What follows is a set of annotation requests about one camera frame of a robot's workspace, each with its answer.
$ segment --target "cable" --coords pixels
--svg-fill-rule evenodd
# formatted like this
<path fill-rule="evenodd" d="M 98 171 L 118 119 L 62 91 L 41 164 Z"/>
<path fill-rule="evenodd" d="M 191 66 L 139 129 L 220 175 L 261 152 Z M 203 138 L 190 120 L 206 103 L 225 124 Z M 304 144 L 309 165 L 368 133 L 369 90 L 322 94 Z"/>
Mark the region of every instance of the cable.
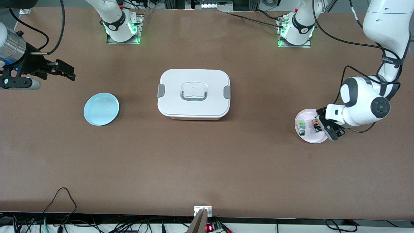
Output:
<path fill-rule="evenodd" d="M 12 11 L 12 9 L 9 9 L 9 11 L 10 11 L 10 14 L 12 14 L 12 16 L 13 16 L 13 18 L 16 20 L 16 21 L 18 21 L 19 23 L 21 23 L 21 24 L 23 24 L 24 26 L 26 26 L 26 27 L 28 27 L 28 28 L 30 28 L 30 29 L 32 29 L 32 30 L 34 30 L 34 31 L 36 31 L 36 32 L 38 32 L 38 33 L 40 33 L 40 34 L 42 34 L 42 35 L 44 35 L 45 37 L 46 37 L 46 42 L 45 42 L 45 44 L 43 44 L 40 48 L 38 48 L 38 50 L 41 50 L 41 49 L 43 49 L 44 47 L 46 47 L 46 45 L 48 45 L 48 43 L 49 43 L 49 36 L 46 34 L 46 33 L 44 33 L 44 32 L 42 32 L 41 30 L 39 30 L 39 29 L 37 29 L 37 28 L 34 28 L 34 27 L 32 27 L 32 26 L 30 26 L 30 25 L 28 25 L 27 23 L 25 23 L 25 22 L 23 22 L 23 21 L 21 21 L 15 14 L 14 14 L 14 12 Z"/>
<path fill-rule="evenodd" d="M 277 17 L 273 17 L 273 16 L 270 16 L 268 13 L 266 13 L 265 11 L 263 11 L 263 10 L 259 10 L 259 9 L 257 9 L 257 10 L 255 10 L 255 11 L 257 11 L 257 12 L 261 12 L 261 13 L 263 13 L 264 15 L 266 15 L 268 18 L 270 18 L 270 19 L 274 19 L 274 20 L 277 20 L 278 18 L 280 18 L 280 17 L 282 17 L 283 15 L 281 15 L 281 16 L 277 16 Z"/>
<path fill-rule="evenodd" d="M 354 10 L 354 6 L 352 5 L 352 0 L 349 0 L 349 5 L 351 6 L 351 10 L 352 10 L 352 12 L 353 12 L 353 14 L 354 14 L 354 17 L 355 17 L 356 22 L 357 22 L 357 23 L 358 23 L 358 25 L 362 28 L 362 24 L 361 24 L 361 22 L 359 21 L 358 16 L 356 15 L 356 12 L 355 12 L 355 10 Z"/>
<path fill-rule="evenodd" d="M 283 26 L 282 26 L 282 25 L 270 24 L 270 23 L 266 23 L 266 22 L 259 21 L 259 20 L 255 20 L 255 19 L 247 18 L 247 17 L 241 16 L 241 15 L 231 14 L 231 13 L 227 13 L 227 14 L 229 14 L 229 15 L 233 15 L 233 16 L 237 16 L 237 17 L 240 17 L 240 18 L 242 18 L 242 19 L 247 19 L 247 20 L 251 20 L 251 21 L 254 21 L 254 22 L 258 22 L 258 23 L 261 23 L 261 24 L 270 25 L 270 26 L 273 26 L 273 27 L 283 28 Z"/>
<path fill-rule="evenodd" d="M 91 218 L 92 218 L 92 221 L 94 222 L 94 224 L 95 224 L 95 226 L 96 226 L 96 229 L 98 229 L 99 233 L 103 233 L 103 232 L 99 229 L 99 227 L 98 227 L 97 223 L 95 222 L 94 216 L 93 216 L 92 214 L 91 214 Z"/>
<path fill-rule="evenodd" d="M 73 211 L 72 211 L 72 212 L 70 212 L 68 215 L 66 215 L 66 216 L 62 219 L 62 222 L 63 222 L 63 223 L 61 223 L 60 225 L 64 225 L 64 224 L 68 221 L 69 216 L 70 216 L 71 214 L 73 214 L 73 213 L 76 211 L 76 209 L 77 209 L 76 202 L 73 200 L 72 195 L 70 194 L 70 192 L 69 192 L 69 190 L 68 190 L 67 188 L 65 188 L 65 187 L 59 188 L 59 189 L 56 191 L 55 196 L 53 197 L 52 201 L 49 203 L 49 205 L 48 205 L 48 206 L 46 206 L 46 208 L 43 210 L 43 212 L 42 212 L 42 213 L 45 213 L 45 212 L 46 212 L 46 210 L 49 208 L 49 206 L 51 206 L 51 204 L 53 203 L 53 201 L 55 200 L 56 196 L 58 195 L 58 193 L 59 193 L 59 191 L 60 191 L 61 189 L 66 190 L 67 194 L 69 195 L 70 200 L 72 201 L 73 205 L 75 206 L 75 208 L 73 209 Z"/>
<path fill-rule="evenodd" d="M 341 86 L 342 86 L 342 84 L 343 84 L 343 82 L 344 82 L 345 71 L 347 70 L 347 68 L 350 68 L 350 69 L 352 69 L 352 70 L 356 71 L 358 74 L 360 74 L 360 75 L 362 75 L 362 76 L 366 77 L 367 79 L 371 80 L 371 81 L 372 81 L 372 82 L 374 82 L 374 83 L 381 84 L 381 82 L 378 82 L 377 80 L 372 79 L 371 77 L 369 77 L 369 76 L 367 76 L 366 74 L 362 73 L 361 71 L 359 71 L 359 70 L 355 69 L 354 67 L 352 67 L 352 66 L 345 66 L 344 71 L 342 72 L 342 78 L 341 78 L 341 83 L 340 83 L 340 85 L 339 85 L 338 95 L 337 95 L 337 97 L 335 98 L 335 101 L 333 102 L 333 104 L 335 104 L 335 103 L 337 102 L 337 100 L 338 100 L 338 98 L 339 98 L 339 95 L 340 95 L 340 93 L 341 93 Z M 400 83 L 400 82 L 395 82 L 395 81 L 392 81 L 392 82 L 387 82 L 386 84 L 387 84 L 387 85 L 388 85 L 388 84 L 398 84 L 399 86 L 401 85 L 401 83 Z"/>
<path fill-rule="evenodd" d="M 352 132 L 355 132 L 355 133 L 365 133 L 365 132 L 367 132 L 368 130 L 370 130 L 372 127 L 374 127 L 375 123 L 376 123 L 376 122 L 372 123 L 372 124 L 371 124 L 371 126 L 369 126 L 369 127 L 368 127 L 368 129 L 366 129 L 366 130 L 364 130 L 364 131 L 358 131 L 358 130 L 355 130 L 355 129 L 353 129 L 353 128 L 348 128 L 348 129 L 349 129 L 349 130 L 351 130 Z"/>
<path fill-rule="evenodd" d="M 386 50 L 390 53 L 392 53 L 397 59 L 400 59 L 400 57 L 392 50 L 387 49 L 387 48 L 383 48 L 383 47 L 379 47 L 379 46 L 375 46 L 375 45 L 371 45 L 371 44 L 361 44 L 361 43 L 355 43 L 355 42 L 350 42 L 350 41 L 345 41 L 343 39 L 339 39 L 337 37 L 334 37 L 332 35 L 330 35 L 329 33 L 327 33 L 319 24 L 318 19 L 316 18 L 316 14 L 315 14 L 315 0 L 312 0 L 312 13 L 313 13 L 313 18 L 315 20 L 316 25 L 319 27 L 319 29 L 327 36 L 329 36 L 332 39 L 335 39 L 337 41 L 346 43 L 346 44 L 353 44 L 353 45 L 359 45 L 359 46 L 366 46 L 366 47 L 371 47 L 371 48 L 377 48 L 377 49 L 383 49 Z"/>
<path fill-rule="evenodd" d="M 45 227 L 46 233 L 50 233 L 48 229 L 48 225 L 46 224 L 46 218 L 43 220 L 43 225 Z"/>
<path fill-rule="evenodd" d="M 175 219 L 175 218 L 174 218 L 174 221 L 175 221 L 175 222 L 177 222 L 177 223 L 181 223 L 182 225 L 184 225 L 184 226 L 186 226 L 186 227 L 188 227 L 188 228 L 190 227 L 189 225 L 187 225 L 187 224 L 185 224 L 185 223 L 183 223 L 183 222 L 181 222 L 181 221 L 178 221 L 178 220 L 177 220 L 177 219 Z"/>
<path fill-rule="evenodd" d="M 58 39 L 55 47 L 52 50 L 50 50 L 49 52 L 47 52 L 47 53 L 33 52 L 33 53 L 31 53 L 32 55 L 40 55 L 40 56 L 43 56 L 43 55 L 51 55 L 52 53 L 54 53 L 58 49 L 58 47 L 59 47 L 59 45 L 60 45 L 60 43 L 62 41 L 63 32 L 65 30 L 65 6 L 63 5 L 63 0 L 60 0 L 60 6 L 62 8 L 62 27 L 60 29 L 59 39 Z"/>
<path fill-rule="evenodd" d="M 149 221 L 148 221 L 148 227 L 149 227 L 149 231 L 152 233 L 152 229 L 151 229 L 151 224 L 149 223 Z"/>
<path fill-rule="evenodd" d="M 331 227 L 331 226 L 328 224 L 328 222 L 332 222 L 332 223 L 335 225 L 335 227 L 336 227 L 336 228 Z M 342 231 L 352 233 L 352 232 L 356 232 L 356 231 L 358 230 L 358 226 L 355 226 L 355 229 L 353 229 L 353 230 L 351 230 L 351 231 L 341 229 L 341 228 L 339 228 L 338 224 L 336 224 L 336 222 L 334 222 L 332 219 L 327 219 L 327 220 L 325 221 L 325 224 L 326 224 L 326 226 L 327 226 L 329 229 L 334 230 L 334 231 L 338 231 L 339 233 L 342 233 Z"/>
<path fill-rule="evenodd" d="M 142 22 L 145 22 L 153 13 L 154 13 L 154 11 L 155 11 L 155 9 L 157 8 L 157 7 L 159 7 L 159 6 L 161 6 L 161 4 L 159 4 L 158 6 L 155 6 L 153 9 L 152 9 L 152 11 L 148 14 L 148 16 L 147 17 L 145 17 L 145 19 L 142 21 Z"/>
<path fill-rule="evenodd" d="M 144 8 L 149 8 L 149 9 L 151 9 L 149 6 L 145 6 L 145 5 L 137 5 L 137 4 L 134 4 L 133 2 L 132 2 L 132 0 L 128 0 L 128 1 L 126 1 L 126 0 L 122 0 L 123 2 L 126 2 L 126 3 L 128 3 L 128 4 L 131 4 L 132 6 L 134 6 L 135 7 L 135 9 L 140 9 L 139 7 L 144 7 Z"/>
<path fill-rule="evenodd" d="M 233 233 L 226 225 L 224 225 L 222 222 L 221 223 L 221 228 L 226 232 L 226 233 Z"/>
<path fill-rule="evenodd" d="M 397 226 L 397 225 L 393 224 L 392 222 L 390 222 L 390 221 L 388 221 L 388 220 L 387 220 L 387 222 L 388 222 L 389 224 L 393 225 L 394 227 L 399 227 L 399 226 Z"/>
<path fill-rule="evenodd" d="M 360 21 L 359 21 L 359 19 L 358 19 L 358 16 L 356 15 L 356 12 L 355 12 L 355 9 L 354 9 L 354 5 L 352 4 L 352 0 L 349 0 L 349 5 L 351 6 L 351 10 L 352 10 L 352 13 L 354 14 L 354 17 L 355 17 L 356 22 L 358 23 L 358 25 L 359 25 L 361 28 L 363 28 L 363 27 L 362 27 L 361 22 L 360 22 Z M 383 47 L 382 47 L 379 43 L 377 43 L 377 42 L 375 42 L 375 44 L 376 44 L 378 47 L 381 47 L 381 50 L 382 50 L 383 54 L 385 55 L 385 51 L 384 51 Z"/>

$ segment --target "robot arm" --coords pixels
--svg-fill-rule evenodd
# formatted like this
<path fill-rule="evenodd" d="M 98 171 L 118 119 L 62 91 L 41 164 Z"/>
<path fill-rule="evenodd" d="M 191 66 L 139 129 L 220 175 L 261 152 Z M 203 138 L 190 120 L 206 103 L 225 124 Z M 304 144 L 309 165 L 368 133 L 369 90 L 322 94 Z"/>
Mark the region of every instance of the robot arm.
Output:
<path fill-rule="evenodd" d="M 322 12 L 322 1 L 316 0 L 312 6 L 312 0 L 301 0 L 298 10 L 287 15 L 287 24 L 280 36 L 293 45 L 306 43 L 315 24 L 312 7 L 315 9 L 316 17 L 318 17 Z"/>
<path fill-rule="evenodd" d="M 410 40 L 409 21 L 412 0 L 372 0 L 363 23 L 365 35 L 385 51 L 377 74 L 350 77 L 340 88 L 344 105 L 329 104 L 319 109 L 317 119 L 330 140 L 337 140 L 343 129 L 371 124 L 390 112 L 389 100 L 398 91 L 398 79 Z"/>
<path fill-rule="evenodd" d="M 118 4 L 111 0 L 86 0 L 99 13 L 107 34 L 116 42 L 124 42 L 137 34 L 137 14 L 127 9 L 121 10 Z M 37 0 L 26 2 L 13 2 L 4 7 L 22 8 L 35 5 Z M 3 89 L 37 90 L 40 82 L 22 75 L 30 74 L 43 80 L 47 74 L 60 75 L 74 81 L 74 68 L 62 60 L 51 62 L 44 56 L 34 55 L 40 53 L 38 49 L 27 43 L 23 32 L 15 32 L 0 22 L 0 87 Z"/>
<path fill-rule="evenodd" d="M 102 18 L 106 33 L 116 42 L 125 42 L 137 34 L 137 13 L 121 10 L 116 1 L 86 0 Z"/>

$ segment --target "table surface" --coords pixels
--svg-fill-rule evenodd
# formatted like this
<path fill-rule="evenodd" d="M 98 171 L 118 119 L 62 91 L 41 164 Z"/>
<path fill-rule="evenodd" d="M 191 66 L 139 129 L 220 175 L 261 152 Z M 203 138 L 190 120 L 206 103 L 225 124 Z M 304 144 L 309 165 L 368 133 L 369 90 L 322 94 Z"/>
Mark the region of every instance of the table surface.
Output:
<path fill-rule="evenodd" d="M 46 50 L 54 46 L 59 8 L 34 8 L 22 20 L 51 37 Z M 313 145 L 296 134 L 296 114 L 331 103 L 345 65 L 375 73 L 380 50 L 318 29 L 311 49 L 279 48 L 275 28 L 214 10 L 156 10 L 140 45 L 107 45 L 99 20 L 94 9 L 66 8 L 49 60 L 74 66 L 76 81 L 50 75 L 37 91 L 1 91 L 1 211 L 43 211 L 67 187 L 86 213 L 189 216 L 194 205 L 211 205 L 226 217 L 414 218 L 411 58 L 387 118 L 367 133 Z M 320 22 L 342 39 L 370 42 L 351 14 L 322 14 Z M 16 30 L 43 44 L 22 25 Z M 157 86 L 173 68 L 226 72 L 229 113 L 218 121 L 163 116 Z M 99 92 L 120 101 L 107 126 L 83 117 Z M 72 209 L 62 192 L 49 211 Z"/>

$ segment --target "white food container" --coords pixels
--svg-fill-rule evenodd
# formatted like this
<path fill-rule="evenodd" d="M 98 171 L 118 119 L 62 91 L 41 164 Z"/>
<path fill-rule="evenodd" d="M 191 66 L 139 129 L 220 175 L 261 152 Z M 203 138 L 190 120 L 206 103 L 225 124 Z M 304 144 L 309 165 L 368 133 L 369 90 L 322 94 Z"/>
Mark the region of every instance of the white food container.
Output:
<path fill-rule="evenodd" d="M 171 69 L 158 85 L 158 110 L 178 120 L 218 120 L 230 98 L 230 79 L 221 70 Z"/>

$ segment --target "light blue plate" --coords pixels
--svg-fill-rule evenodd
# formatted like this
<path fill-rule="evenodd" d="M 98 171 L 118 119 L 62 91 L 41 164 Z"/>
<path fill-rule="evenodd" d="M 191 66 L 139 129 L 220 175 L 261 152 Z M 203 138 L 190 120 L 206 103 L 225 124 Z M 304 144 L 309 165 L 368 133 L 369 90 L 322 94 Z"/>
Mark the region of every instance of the light blue plate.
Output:
<path fill-rule="evenodd" d="M 119 113 L 119 102 L 113 94 L 99 93 L 85 104 L 83 115 L 92 125 L 102 126 L 111 123 Z"/>

